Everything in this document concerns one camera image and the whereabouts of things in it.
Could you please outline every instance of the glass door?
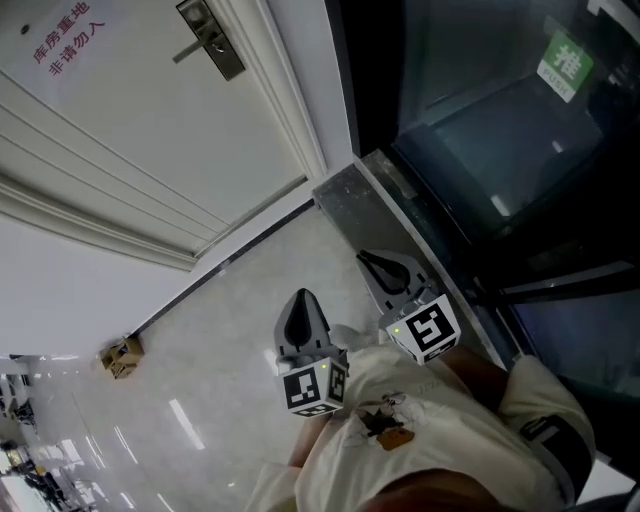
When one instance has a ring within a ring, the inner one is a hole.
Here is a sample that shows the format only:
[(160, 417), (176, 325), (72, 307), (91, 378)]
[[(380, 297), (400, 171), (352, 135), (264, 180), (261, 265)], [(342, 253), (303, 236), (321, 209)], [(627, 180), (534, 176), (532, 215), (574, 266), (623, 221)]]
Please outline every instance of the glass door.
[(640, 1), (326, 5), (354, 152), (382, 149), (414, 185), (426, 237), (481, 321), (565, 380), (629, 471)]

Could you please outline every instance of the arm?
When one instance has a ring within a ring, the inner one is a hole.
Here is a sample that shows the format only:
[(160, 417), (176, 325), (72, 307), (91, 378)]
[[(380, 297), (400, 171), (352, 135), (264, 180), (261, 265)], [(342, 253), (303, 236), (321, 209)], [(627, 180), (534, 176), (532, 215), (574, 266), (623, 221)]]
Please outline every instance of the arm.
[(318, 437), (324, 430), (324, 427), (331, 419), (331, 414), (323, 414), (315, 418), (309, 418), (302, 425), (298, 440), (293, 448), (293, 453), (289, 459), (289, 466), (302, 468), (307, 461), (311, 450), (313, 449)]
[(498, 412), (509, 380), (506, 371), (460, 345), (440, 357), (478, 402)]

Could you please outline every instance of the tiled floor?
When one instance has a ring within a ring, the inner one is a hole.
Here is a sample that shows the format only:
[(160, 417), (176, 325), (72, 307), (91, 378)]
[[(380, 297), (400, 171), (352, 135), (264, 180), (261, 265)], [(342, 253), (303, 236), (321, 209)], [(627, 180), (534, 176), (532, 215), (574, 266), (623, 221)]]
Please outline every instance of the tiled floor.
[[(242, 510), (262, 462), (285, 461), (303, 421), (283, 411), (267, 363), (276, 318), (301, 287), (329, 323), (375, 331), (353, 252), (309, 210), (149, 327), (127, 379), (96, 359), (36, 360), (33, 451), (50, 469), (67, 465), (60, 479), (91, 488), (101, 511), (129, 510), (127, 500), (142, 511)], [(70, 442), (81, 459), (71, 465), (55, 446)]]

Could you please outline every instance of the glass panel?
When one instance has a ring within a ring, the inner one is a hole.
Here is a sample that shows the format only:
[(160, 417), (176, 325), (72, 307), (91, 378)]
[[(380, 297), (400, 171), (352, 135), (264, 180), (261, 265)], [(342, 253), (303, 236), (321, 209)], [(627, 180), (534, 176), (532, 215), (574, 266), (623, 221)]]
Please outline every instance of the glass panel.
[(640, 398), (640, 290), (515, 309), (554, 373)]
[[(404, 0), (394, 147), (472, 238), (549, 191), (636, 113), (640, 35), (605, 8), (595, 14), (601, 4)], [(628, 7), (626, 16), (638, 23)]]

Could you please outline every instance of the cardboard box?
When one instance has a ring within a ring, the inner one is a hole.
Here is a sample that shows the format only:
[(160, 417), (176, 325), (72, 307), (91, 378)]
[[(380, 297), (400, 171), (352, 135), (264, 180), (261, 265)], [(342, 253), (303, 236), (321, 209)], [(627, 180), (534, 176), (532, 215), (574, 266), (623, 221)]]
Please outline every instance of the cardboard box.
[(102, 361), (102, 365), (105, 370), (111, 370), (111, 367), (115, 364), (115, 360), (113, 359), (113, 354), (111, 354), (111, 349), (108, 349), (105, 353), (100, 357)]
[(138, 364), (144, 355), (144, 350), (138, 339), (127, 338), (109, 350), (109, 355), (118, 364)]
[(131, 372), (138, 367), (137, 364), (119, 364), (115, 363), (111, 366), (111, 373), (116, 380), (125, 379)]

